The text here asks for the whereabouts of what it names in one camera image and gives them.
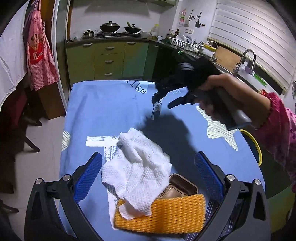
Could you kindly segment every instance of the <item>white paper towel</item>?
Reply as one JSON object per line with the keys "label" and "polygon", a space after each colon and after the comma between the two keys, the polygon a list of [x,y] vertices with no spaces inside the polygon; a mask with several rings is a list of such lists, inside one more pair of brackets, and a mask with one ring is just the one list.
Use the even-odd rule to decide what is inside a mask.
{"label": "white paper towel", "polygon": [[122,147],[102,169],[102,182],[113,185],[126,203],[119,207],[125,219],[151,215],[151,204],[169,184],[170,157],[159,145],[131,128],[120,133]]}

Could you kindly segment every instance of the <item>red checkered apron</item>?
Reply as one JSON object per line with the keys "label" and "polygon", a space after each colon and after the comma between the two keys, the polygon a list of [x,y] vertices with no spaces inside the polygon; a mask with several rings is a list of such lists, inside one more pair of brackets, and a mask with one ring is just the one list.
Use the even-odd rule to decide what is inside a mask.
{"label": "red checkered apron", "polygon": [[32,12],[27,42],[28,72],[35,90],[59,81],[49,43],[42,27],[40,7],[41,0],[39,0],[39,4],[35,5]]}

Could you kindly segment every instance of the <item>hand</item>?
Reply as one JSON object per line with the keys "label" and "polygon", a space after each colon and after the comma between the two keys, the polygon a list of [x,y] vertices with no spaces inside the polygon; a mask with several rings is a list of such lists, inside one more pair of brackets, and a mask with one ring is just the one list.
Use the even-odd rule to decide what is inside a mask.
{"label": "hand", "polygon": [[[199,89],[208,91],[219,86],[239,102],[239,108],[252,120],[253,127],[259,128],[266,121],[270,111],[270,100],[230,74],[211,75]],[[220,121],[213,105],[199,100],[197,102],[212,120]]]}

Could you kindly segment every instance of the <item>pot lid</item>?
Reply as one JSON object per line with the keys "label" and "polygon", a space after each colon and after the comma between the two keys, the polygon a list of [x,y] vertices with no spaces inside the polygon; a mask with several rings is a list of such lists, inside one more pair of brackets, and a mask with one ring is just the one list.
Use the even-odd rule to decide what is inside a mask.
{"label": "pot lid", "polygon": [[109,21],[108,23],[103,23],[102,26],[116,26],[119,27],[117,23],[112,23],[112,21]]}
{"label": "pot lid", "polygon": [[128,28],[139,28],[139,27],[136,27],[134,24],[131,26],[129,22],[127,22],[127,25],[128,25],[127,26]]}
{"label": "pot lid", "polygon": [[87,32],[84,32],[83,34],[89,34],[89,33],[94,33],[94,31],[91,31],[90,29],[88,29]]}

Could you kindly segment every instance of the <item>white star pattern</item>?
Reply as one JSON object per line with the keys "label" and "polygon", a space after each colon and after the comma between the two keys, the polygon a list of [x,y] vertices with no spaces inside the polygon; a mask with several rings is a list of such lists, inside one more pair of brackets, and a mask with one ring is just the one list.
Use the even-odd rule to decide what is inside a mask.
{"label": "white star pattern", "polygon": [[224,124],[221,124],[219,121],[212,121],[211,117],[208,116],[199,106],[196,106],[196,109],[208,121],[207,136],[211,139],[223,137],[227,143],[237,151],[237,143],[235,142],[233,133],[238,129],[228,131]]}

